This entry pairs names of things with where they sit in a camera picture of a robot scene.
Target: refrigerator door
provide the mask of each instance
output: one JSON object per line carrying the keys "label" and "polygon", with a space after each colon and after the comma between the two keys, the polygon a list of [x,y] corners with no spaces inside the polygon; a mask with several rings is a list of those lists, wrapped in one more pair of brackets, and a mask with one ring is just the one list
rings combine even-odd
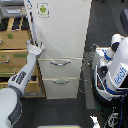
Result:
{"label": "refrigerator door", "polygon": [[31,0],[25,2],[32,30],[46,49],[41,58],[83,56],[91,0]]}

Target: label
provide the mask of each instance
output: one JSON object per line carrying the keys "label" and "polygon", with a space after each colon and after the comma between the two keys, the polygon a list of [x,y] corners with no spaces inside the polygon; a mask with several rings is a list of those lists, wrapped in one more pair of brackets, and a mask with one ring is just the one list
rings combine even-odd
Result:
{"label": "label", "polygon": [[6,58],[6,56],[5,55],[1,55],[1,58]]}
{"label": "label", "polygon": [[8,68],[9,70],[12,70],[13,68]]}
{"label": "label", "polygon": [[21,10],[20,9],[14,9],[14,10],[7,10],[8,14],[20,14]]}
{"label": "label", "polygon": [[27,58],[27,54],[13,54],[14,58]]}
{"label": "label", "polygon": [[116,73],[113,76],[113,81],[117,87],[121,86],[127,74],[128,71],[120,64]]}
{"label": "label", "polygon": [[49,5],[47,3],[39,3],[37,8],[40,17],[49,17]]}
{"label": "label", "polygon": [[13,35],[12,34],[7,34],[9,39],[13,39]]}

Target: dark floor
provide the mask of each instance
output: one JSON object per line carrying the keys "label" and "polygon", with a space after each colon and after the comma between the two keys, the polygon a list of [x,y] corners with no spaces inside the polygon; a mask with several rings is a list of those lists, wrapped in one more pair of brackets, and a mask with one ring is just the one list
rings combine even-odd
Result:
{"label": "dark floor", "polygon": [[[128,8],[128,1],[121,3],[120,0],[92,0],[91,16],[86,39],[85,52],[91,52],[92,44],[100,47],[110,46],[111,37],[115,33],[126,36],[120,23],[120,12]],[[86,87],[84,81],[80,81],[81,87]],[[105,118],[101,115],[100,105],[96,103],[95,109],[89,109],[88,99],[90,96],[79,91],[77,99],[47,100],[45,98],[22,99],[22,117],[15,124],[14,128],[36,128],[44,125],[79,125],[83,128],[92,128],[93,122],[90,116],[98,117],[101,128]],[[107,116],[111,110],[105,108]]]}

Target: white robot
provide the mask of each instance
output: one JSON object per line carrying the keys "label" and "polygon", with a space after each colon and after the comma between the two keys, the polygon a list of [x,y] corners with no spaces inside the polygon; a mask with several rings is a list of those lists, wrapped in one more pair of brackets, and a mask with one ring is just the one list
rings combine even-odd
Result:
{"label": "white robot", "polygon": [[30,80],[37,58],[45,47],[28,44],[27,64],[8,81],[8,88],[0,90],[0,128],[12,128],[21,115],[20,98]]}
{"label": "white robot", "polygon": [[[128,34],[128,9],[122,10],[120,20]],[[96,48],[92,69],[94,94],[110,105],[117,105],[128,92],[128,37],[114,34],[111,46]]]}

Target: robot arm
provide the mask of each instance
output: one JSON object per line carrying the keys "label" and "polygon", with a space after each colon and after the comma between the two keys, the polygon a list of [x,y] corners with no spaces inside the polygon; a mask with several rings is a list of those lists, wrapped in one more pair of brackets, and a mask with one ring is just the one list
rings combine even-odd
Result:
{"label": "robot arm", "polygon": [[0,128],[12,128],[21,115],[20,97],[24,94],[30,80],[37,58],[45,49],[28,44],[27,64],[8,81],[8,88],[0,90]]}

